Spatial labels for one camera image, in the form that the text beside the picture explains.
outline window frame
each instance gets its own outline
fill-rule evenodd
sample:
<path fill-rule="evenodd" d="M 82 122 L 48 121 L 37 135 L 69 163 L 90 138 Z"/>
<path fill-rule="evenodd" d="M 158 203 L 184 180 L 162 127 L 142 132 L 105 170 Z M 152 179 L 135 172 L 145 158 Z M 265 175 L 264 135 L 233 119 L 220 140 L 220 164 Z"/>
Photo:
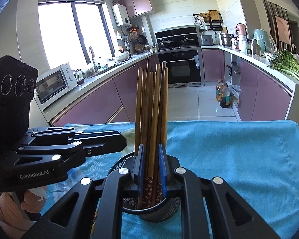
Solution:
<path fill-rule="evenodd" d="M 84 2 L 84 1 L 69 1 L 69 0 L 62 1 L 62 0 L 60 0 L 60 1 L 51 1 L 51 2 L 39 2 L 38 6 L 47 5 L 47 4 L 55 4 L 55 3 L 71 3 L 72 15 L 73 15 L 73 18 L 74 18 L 74 23 L 75 23 L 75 27 L 76 27 L 76 30 L 77 30 L 77 35 L 79 37 L 80 45 L 81 45 L 83 55 L 84 55 L 84 58 L 85 58 L 85 61 L 86 61 L 87 65 L 91 63 L 91 60 L 90 60 L 88 51 L 85 47 L 84 38 L 83 38 L 83 35 L 82 35 L 82 32 L 81 32 L 79 19 L 77 17 L 77 10 L 76 10 L 75 4 L 91 4 L 91 5 L 97 6 L 98 10 L 100 12 L 103 28 L 104 28 L 104 31 L 105 31 L 107 42 L 108 42 L 110 50 L 111 50 L 112 57 L 115 57 L 114 45 L 113 45 L 111 35 L 110 35 L 110 31 L 109 31 L 109 28 L 108 28 L 108 25 L 107 25 L 107 22 L 106 22 L 106 19 L 105 19 L 102 4 L 92 3 L 92 2 Z"/>

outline window pane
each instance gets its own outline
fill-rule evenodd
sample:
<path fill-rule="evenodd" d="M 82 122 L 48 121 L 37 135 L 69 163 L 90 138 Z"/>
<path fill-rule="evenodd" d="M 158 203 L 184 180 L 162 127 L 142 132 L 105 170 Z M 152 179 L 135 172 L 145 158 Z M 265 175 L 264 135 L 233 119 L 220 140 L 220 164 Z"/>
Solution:
<path fill-rule="evenodd" d="M 89 51 L 89 47 L 92 46 L 97 62 L 99 62 L 99 57 L 102 57 L 102 59 L 106 57 L 111 58 L 112 53 L 98 6 L 93 4 L 76 4 L 76 9 L 86 50 Z"/>
<path fill-rule="evenodd" d="M 73 70 L 86 67 L 71 3 L 40 5 L 39 22 L 45 54 L 51 69 L 67 62 Z"/>

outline window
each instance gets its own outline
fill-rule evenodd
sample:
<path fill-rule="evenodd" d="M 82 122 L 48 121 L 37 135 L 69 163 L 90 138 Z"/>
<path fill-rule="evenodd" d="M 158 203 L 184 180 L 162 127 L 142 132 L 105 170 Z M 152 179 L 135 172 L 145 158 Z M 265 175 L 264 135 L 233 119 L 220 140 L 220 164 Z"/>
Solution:
<path fill-rule="evenodd" d="M 90 46 L 96 60 L 114 56 L 101 5 L 47 3 L 39 4 L 38 12 L 43 46 L 51 69 L 67 62 L 73 70 L 86 68 L 92 59 Z"/>

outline finger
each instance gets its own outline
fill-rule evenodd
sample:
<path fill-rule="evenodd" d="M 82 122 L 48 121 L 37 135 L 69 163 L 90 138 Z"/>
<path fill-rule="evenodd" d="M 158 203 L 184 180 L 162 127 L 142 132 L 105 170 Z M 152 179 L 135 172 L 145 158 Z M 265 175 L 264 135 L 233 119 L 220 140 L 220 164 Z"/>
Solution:
<path fill-rule="evenodd" d="M 39 213 L 43 209 L 45 202 L 46 202 L 46 199 L 44 199 L 42 201 L 33 202 L 30 204 L 26 204 L 25 202 L 22 202 L 21 209 L 28 211 L 29 213 L 36 214 L 36 213 Z"/>
<path fill-rule="evenodd" d="M 37 202 L 40 199 L 39 196 L 31 193 L 30 191 L 26 191 L 23 198 L 24 198 L 24 201 L 26 204 L 31 204 L 33 202 Z"/>

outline camera lens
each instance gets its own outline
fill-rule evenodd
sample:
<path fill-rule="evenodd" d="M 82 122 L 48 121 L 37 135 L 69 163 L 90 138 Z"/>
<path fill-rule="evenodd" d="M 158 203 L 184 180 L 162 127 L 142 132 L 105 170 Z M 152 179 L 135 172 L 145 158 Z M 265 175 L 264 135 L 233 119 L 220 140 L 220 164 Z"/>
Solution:
<path fill-rule="evenodd" d="M 28 84 L 28 93 L 32 93 L 33 92 L 33 88 L 34 88 L 34 81 L 30 80 L 29 84 Z"/>
<path fill-rule="evenodd" d="M 3 95 L 7 95 L 12 87 L 12 77 L 11 75 L 7 74 L 1 83 L 1 92 Z"/>
<path fill-rule="evenodd" d="M 25 91 L 26 87 L 26 78 L 24 76 L 19 76 L 16 81 L 15 92 L 17 96 L 21 96 Z"/>

